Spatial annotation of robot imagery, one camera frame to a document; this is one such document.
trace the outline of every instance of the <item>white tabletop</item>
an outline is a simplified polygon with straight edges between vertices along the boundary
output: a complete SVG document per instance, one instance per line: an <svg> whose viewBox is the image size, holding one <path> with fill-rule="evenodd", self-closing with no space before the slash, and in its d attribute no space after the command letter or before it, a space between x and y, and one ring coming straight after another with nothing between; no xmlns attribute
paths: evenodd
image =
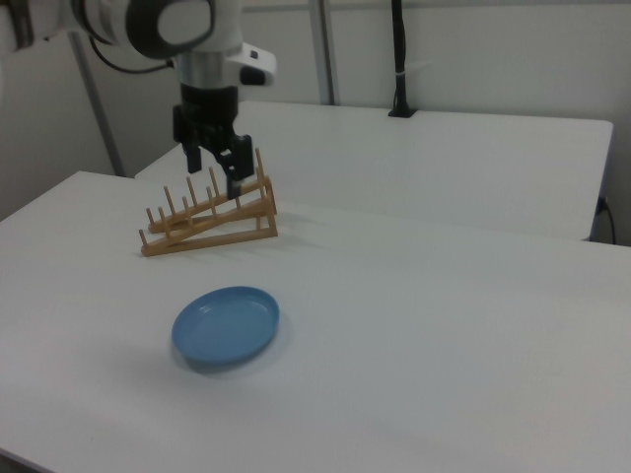
<svg viewBox="0 0 631 473"><path fill-rule="evenodd" d="M612 125L246 101L236 129L291 202L579 240L592 230ZM177 147L136 178L178 185L185 171Z"/></svg>
<svg viewBox="0 0 631 473"><path fill-rule="evenodd" d="M628 471L629 248L279 200L279 238L143 258L163 199L79 173L0 223L1 448L64 473ZM193 372L172 324L230 285L274 296L279 333Z"/></svg>

